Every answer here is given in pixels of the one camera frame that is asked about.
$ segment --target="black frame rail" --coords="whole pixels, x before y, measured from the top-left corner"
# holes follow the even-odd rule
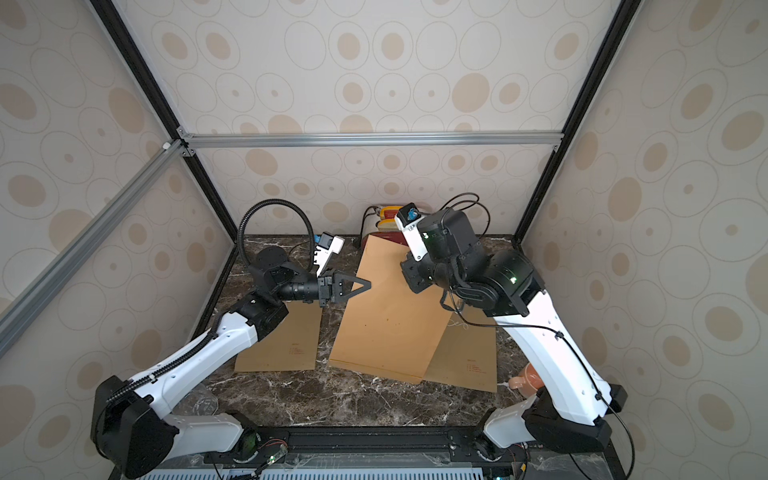
[[[565,126],[563,127],[563,139],[560,146],[553,151],[552,155],[549,157],[547,166],[544,168],[544,172],[542,172],[541,177],[538,179],[538,183],[531,195],[528,206],[523,212],[517,230],[515,230],[513,240],[517,244],[520,244],[523,241],[525,234],[528,232],[528,228],[530,228],[531,223],[533,223],[536,213],[541,207],[541,202],[544,201],[544,197],[547,195],[547,191],[554,180],[554,176],[557,174],[560,164],[563,162],[571,143],[573,143],[576,133],[581,126],[581,122],[589,111],[594,96],[597,94],[603,78],[605,78],[605,74],[611,66],[611,62],[613,61],[614,56],[621,45],[621,41],[624,39],[624,35],[627,33],[641,2],[642,0],[621,0],[621,3],[616,9],[616,13],[614,14],[611,24],[608,26],[608,30],[605,33],[598,54],[595,56],[592,66],[589,69],[589,73],[587,73],[587,77],[584,80],[584,84],[581,86],[581,90],[576,97],[574,107],[571,109],[571,113],[565,121]]]
[[[107,29],[112,41],[117,46],[120,54],[122,55],[128,68],[131,70],[136,82],[141,87],[144,95],[147,96],[150,105],[154,109],[160,121],[163,123],[165,130],[168,132],[168,136],[173,139],[182,140],[186,146],[186,141],[179,135],[177,129],[179,128],[179,120],[176,117],[173,109],[171,109],[168,100],[165,98],[160,85],[152,75],[152,71],[149,69],[149,65],[141,56],[134,39],[131,37],[131,33],[128,31],[125,23],[123,22],[120,12],[114,6],[111,0],[91,0],[96,15],[101,20],[101,23]],[[237,227],[234,220],[230,216],[227,207],[221,200],[219,193],[216,191],[216,187],[213,182],[210,181],[210,177],[203,168],[200,159],[196,154],[185,156],[184,160],[187,162],[195,181],[200,186],[200,189],[205,194],[205,197],[210,202],[210,205],[219,217],[221,224],[229,234],[232,240],[237,235]]]
[[[281,439],[288,444],[288,453],[276,465],[291,465],[297,457],[316,454],[331,455],[408,455],[432,456],[445,466],[470,464],[482,468],[486,478],[513,478],[519,464],[526,461],[525,450],[520,445],[510,445],[502,456],[492,461],[482,458],[473,446],[478,433],[477,426],[418,426],[418,427],[259,427],[261,442]],[[205,463],[229,465],[234,468],[259,468],[273,453],[269,449],[259,452],[248,463],[236,463],[227,453],[209,452]],[[543,449],[541,445],[528,444],[528,454],[560,455]],[[609,442],[603,451],[608,470],[615,480],[626,480],[621,462]]]

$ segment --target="brown envelope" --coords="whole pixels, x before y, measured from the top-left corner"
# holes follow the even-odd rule
[[[462,315],[472,323],[495,324],[482,310],[470,306]],[[496,329],[467,325],[454,313],[424,380],[496,392]]]
[[[235,372],[314,370],[320,317],[315,303],[286,302],[288,316],[266,338],[240,352]]]
[[[349,300],[329,365],[419,383],[451,313],[440,306],[442,289],[416,295],[400,270],[408,247],[369,237],[357,276],[371,290]]]

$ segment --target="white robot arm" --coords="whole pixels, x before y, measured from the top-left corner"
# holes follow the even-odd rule
[[[545,384],[536,396],[491,413],[478,449],[495,458],[513,443],[537,440],[556,452],[602,451],[611,435],[603,417],[621,410],[626,392],[590,366],[530,261],[513,249],[485,253],[466,215],[450,207],[422,216],[409,204],[395,222],[411,250],[401,263],[411,290],[436,284],[450,295],[451,306],[443,296],[447,310],[461,315],[468,304],[484,310],[495,327],[507,326]]]
[[[254,288],[208,331],[128,380],[112,376],[97,387],[91,440],[123,475],[138,478],[167,458],[191,453],[232,452],[244,461],[257,454],[257,428],[243,415],[182,416],[171,411],[215,369],[272,332],[288,314],[284,300],[318,300],[325,306],[371,287],[367,280],[326,271],[343,238],[324,233],[315,241],[317,274],[291,262],[280,247],[262,250],[249,268]],[[362,286],[351,290],[354,283]]]

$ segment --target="patterned wallpaper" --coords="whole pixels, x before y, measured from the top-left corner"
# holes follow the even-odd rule
[[[617,0],[115,0],[190,132],[559,128]]]
[[[116,3],[188,131],[257,134],[559,129],[617,1]],[[235,220],[258,200],[285,197],[317,230],[356,233],[372,202],[439,207],[469,189],[493,210],[490,231],[512,233],[538,181],[535,164],[551,151],[525,148],[201,154]],[[485,214],[468,213],[481,232]],[[249,231],[303,227],[274,207]]]
[[[768,472],[766,50],[766,2],[646,2],[525,241],[637,478]]]
[[[180,159],[0,359],[0,478],[104,480],[96,386],[184,345],[231,241]]]
[[[316,233],[355,233],[371,204],[416,202],[435,211],[465,191],[477,192],[491,212],[489,233],[517,227],[551,145],[456,147],[235,148],[200,149],[198,156],[222,192],[236,222],[259,200],[284,198],[298,204]],[[467,210],[480,234],[487,216]],[[304,233],[292,210],[259,210],[248,233]]]
[[[0,4],[0,313],[166,135],[82,0]]]

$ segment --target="marble table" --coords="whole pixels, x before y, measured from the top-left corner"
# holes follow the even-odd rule
[[[286,250],[305,237],[247,237],[246,249],[254,257],[269,245]],[[486,238],[486,250],[509,247],[508,240]],[[330,267],[355,273],[362,251],[349,238]],[[292,257],[306,263],[307,244],[297,247]],[[251,278],[237,261],[218,300],[214,315],[225,310],[248,291]],[[527,359],[509,335],[496,334],[497,381],[495,393],[479,392],[434,382],[410,385],[328,366],[328,357],[339,330],[343,305],[324,309],[320,324],[317,364],[302,372],[234,372],[231,359],[204,380],[219,399],[219,411],[238,410],[257,425],[474,425],[495,407],[523,400],[506,386]]]

